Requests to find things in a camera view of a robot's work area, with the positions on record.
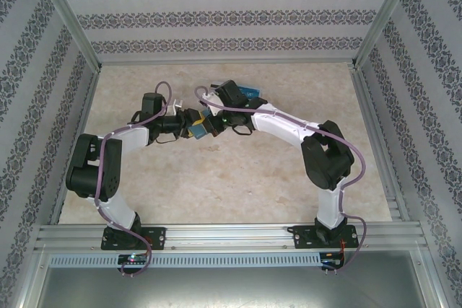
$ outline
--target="aluminum frame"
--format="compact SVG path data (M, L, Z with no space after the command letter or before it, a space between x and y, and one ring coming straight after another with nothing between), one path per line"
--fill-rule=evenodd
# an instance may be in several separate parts
M377 115L374 112L372 100L370 99L369 92L365 85L365 79L362 72L359 69L356 69L353 65L349 66L349 70L358 99L359 108L364 119L367 135L372 147L372 152L377 164L380 180L382 181L383 190L385 191L387 199L395 199L400 219L403 221L410 221L411 219L409 218L403 194L399 188L395 172L393 171L390 156L386 151L387 146L385 144L385 139L383 138Z
M338 249L297 250L287 227L297 224L185 224L146 225L167 229L165 249L158 253L287 253L328 252ZM354 224L358 237L361 224ZM32 260L25 284L14 307L37 307L48 266L54 254L126 254L130 251L100 249L105 225L41 226L32 251ZM418 221L368 223L365 244L361 252L405 250L411 254L414 269L427 307L448 307L428 250L424 232Z

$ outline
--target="marble floor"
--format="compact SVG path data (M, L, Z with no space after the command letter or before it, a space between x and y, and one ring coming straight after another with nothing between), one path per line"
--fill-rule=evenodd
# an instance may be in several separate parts
M172 85L184 107L200 109L194 87L228 79L260 88L263 98L299 118L339 124L367 162L365 177L346 189L344 210L367 221L391 220L345 63L105 66L85 132L102 135L125 125L159 81ZM351 177L358 172L356 160ZM138 149L123 158L119 189L143 223L312 222L318 207L301 151L267 133L247 137L228 130ZM60 223L103 220L68 192Z

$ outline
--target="black joint housing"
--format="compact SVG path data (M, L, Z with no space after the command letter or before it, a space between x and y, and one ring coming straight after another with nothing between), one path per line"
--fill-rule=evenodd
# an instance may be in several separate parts
M165 98L159 93L146 93L143 95L141 102L141 112L139 114L139 121L145 121L153 115L158 114L162 110L162 104Z
M344 138L339 127L328 120L319 129ZM305 169L311 181L321 189L334 190L351 172L354 157L350 148L333 138L314 133L302 142Z
M217 87L215 92L226 107L242 108L248 102L248 98L231 79Z
M98 166L90 164L99 158L101 139L83 133L77 139L71 164L66 174L66 187L81 198L94 198L98 177ZM107 202L118 189L121 178L122 141L110 138L104 152L103 180L100 200Z

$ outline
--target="robotic arm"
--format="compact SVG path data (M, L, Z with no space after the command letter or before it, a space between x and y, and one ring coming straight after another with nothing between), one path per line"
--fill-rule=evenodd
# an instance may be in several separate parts
M327 136L320 135L306 127L287 120L284 115L298 120L311 128L332 133L343 138L339 127L331 121L324 124L309 123L277 110L272 104L259 97L248 99L234 81L227 81L213 92L202 96L204 104L213 105L199 112L181 108L181 102L174 101L164 115L145 123L141 127L131 128L114 135L105 145L103 181L100 194L100 208L115 224L141 234L141 221L125 203L118 191L121 171L121 157L157 140L161 133L172 133L175 138L197 139L211 133L218 136L227 128L240 135L251 135L254 131L270 133L297 148L301 148L305 169L310 180L320 188L319 209L315 220L316 235L324 245L336 239L347 220L339 210L339 193L342 181L350 173L354 157L344 144ZM141 110L136 112L129 124L143 122L158 114L165 98L158 93L146 93ZM236 111L223 110L231 107ZM265 114L251 110L266 111ZM239 132L246 127L247 132ZM95 202L97 171L102 137L82 134L78 140L66 176L66 186L79 197ZM110 235L111 242L122 249L140 249L135 237L108 224L105 237Z

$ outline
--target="blue object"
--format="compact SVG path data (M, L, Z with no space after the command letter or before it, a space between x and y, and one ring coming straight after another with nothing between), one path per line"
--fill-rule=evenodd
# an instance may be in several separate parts
M196 126L190 126L188 128L188 130L193 134L193 136L196 138L196 139L200 139L202 137L204 137L207 132L205 130L205 127L201 124L197 124Z
M221 84L222 83L219 83L219 82L213 82L212 84L210 84L210 87L217 88ZM261 92L259 89L240 86L239 84L237 85L237 87L248 99L252 99L253 97L259 97L261 95Z
M250 88L250 87L242 87L238 85L239 90L248 98L252 99L253 97L259 97L260 96L260 90L255 89L255 88Z

